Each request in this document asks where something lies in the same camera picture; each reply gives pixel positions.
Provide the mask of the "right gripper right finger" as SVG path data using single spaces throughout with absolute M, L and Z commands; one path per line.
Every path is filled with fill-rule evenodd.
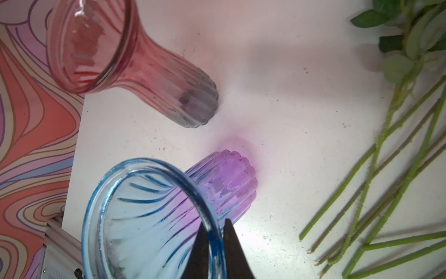
M 223 240 L 227 278 L 255 279 L 230 219 L 225 220 Z

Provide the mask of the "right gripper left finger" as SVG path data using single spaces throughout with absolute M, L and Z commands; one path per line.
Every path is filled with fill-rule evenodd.
M 207 231 L 201 223 L 181 279 L 208 279 L 208 273 L 209 239 Z

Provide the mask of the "blue purple glass vase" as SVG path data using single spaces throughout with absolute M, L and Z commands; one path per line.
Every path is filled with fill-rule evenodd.
M 82 227 L 88 279 L 180 279 L 197 231 L 209 239 L 208 279 L 227 279 L 226 219 L 236 223 L 256 198 L 249 160 L 214 152 L 185 172 L 135 158 L 109 170 L 93 191 Z

